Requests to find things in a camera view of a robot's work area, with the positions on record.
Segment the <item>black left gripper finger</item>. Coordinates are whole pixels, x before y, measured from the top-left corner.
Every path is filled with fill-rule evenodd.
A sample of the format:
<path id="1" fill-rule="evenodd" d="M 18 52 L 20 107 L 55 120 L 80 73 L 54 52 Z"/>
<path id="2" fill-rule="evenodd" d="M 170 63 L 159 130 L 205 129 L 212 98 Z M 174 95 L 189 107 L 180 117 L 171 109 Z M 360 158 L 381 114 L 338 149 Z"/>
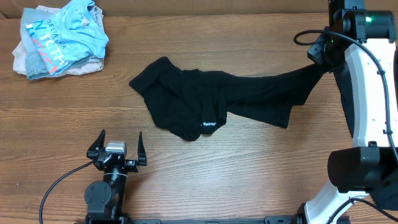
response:
<path id="1" fill-rule="evenodd" d="M 106 130 L 103 129 L 97 139 L 88 148 L 86 156 L 89 159 L 97 159 L 102 151 L 104 151 L 104 140 L 105 140 Z"/>
<path id="2" fill-rule="evenodd" d="M 144 143 L 142 139 L 142 133 L 139 133 L 139 140 L 137 146 L 137 165 L 146 166 L 147 165 L 147 155 L 144 149 Z"/>

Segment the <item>black t-shirt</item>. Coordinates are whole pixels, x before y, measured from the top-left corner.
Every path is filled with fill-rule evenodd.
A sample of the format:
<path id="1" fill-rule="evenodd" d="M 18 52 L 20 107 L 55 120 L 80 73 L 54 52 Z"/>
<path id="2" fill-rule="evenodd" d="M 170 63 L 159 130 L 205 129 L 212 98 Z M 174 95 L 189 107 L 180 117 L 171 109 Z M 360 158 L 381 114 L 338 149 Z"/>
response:
<path id="1" fill-rule="evenodd" d="M 129 86 L 140 94 L 154 124 L 186 140 L 211 135 L 233 113 L 286 128 L 293 106 L 304 105 L 324 68 L 312 64 L 266 77 L 181 70 L 167 57 L 148 65 Z"/>

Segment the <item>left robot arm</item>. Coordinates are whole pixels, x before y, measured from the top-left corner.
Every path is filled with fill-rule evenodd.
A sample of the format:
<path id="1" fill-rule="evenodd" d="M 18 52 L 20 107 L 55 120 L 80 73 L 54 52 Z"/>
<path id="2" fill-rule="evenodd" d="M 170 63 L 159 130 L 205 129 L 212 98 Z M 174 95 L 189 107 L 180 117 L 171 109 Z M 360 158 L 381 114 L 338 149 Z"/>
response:
<path id="1" fill-rule="evenodd" d="M 85 190 L 85 222 L 132 223 L 132 218 L 124 212 L 124 196 L 128 173 L 138 172 L 140 166 L 147 165 L 142 136 L 139 135 L 137 159 L 127 159 L 126 143 L 110 141 L 105 144 L 105 135 L 106 131 L 102 130 L 86 153 L 87 158 L 104 174 L 102 180 L 91 183 Z"/>

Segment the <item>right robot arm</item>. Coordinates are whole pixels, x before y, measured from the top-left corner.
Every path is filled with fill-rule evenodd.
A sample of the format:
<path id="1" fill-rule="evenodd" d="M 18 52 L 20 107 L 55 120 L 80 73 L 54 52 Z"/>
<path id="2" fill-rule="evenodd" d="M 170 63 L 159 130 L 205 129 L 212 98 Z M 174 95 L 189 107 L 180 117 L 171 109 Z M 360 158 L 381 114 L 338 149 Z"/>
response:
<path id="1" fill-rule="evenodd" d="M 363 1 L 330 1 L 328 10 L 329 25 L 307 55 L 334 73 L 352 146 L 329 155 L 328 182 L 296 215 L 267 223 L 348 223 L 345 212 L 367 197 L 385 216 L 397 210 L 394 15 L 367 10 Z"/>

